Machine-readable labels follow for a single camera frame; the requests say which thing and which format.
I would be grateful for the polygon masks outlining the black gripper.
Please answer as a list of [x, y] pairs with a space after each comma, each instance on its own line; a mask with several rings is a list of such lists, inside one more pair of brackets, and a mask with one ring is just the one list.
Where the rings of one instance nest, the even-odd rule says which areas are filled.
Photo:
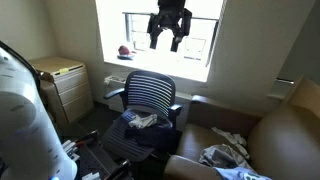
[[191, 28], [192, 12], [185, 8], [186, 0], [158, 0], [159, 11], [150, 14], [147, 32], [150, 34], [150, 48], [156, 49], [158, 36], [163, 30], [170, 29], [172, 39], [171, 51], [177, 52], [178, 45], [184, 36], [188, 36]]

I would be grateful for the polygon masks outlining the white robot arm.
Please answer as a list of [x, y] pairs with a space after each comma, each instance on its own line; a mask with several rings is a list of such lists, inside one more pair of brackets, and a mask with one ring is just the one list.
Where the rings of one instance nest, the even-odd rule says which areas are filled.
[[0, 42], [1, 180], [102, 180], [81, 175], [60, 141], [40, 97], [40, 77], [17, 51]]

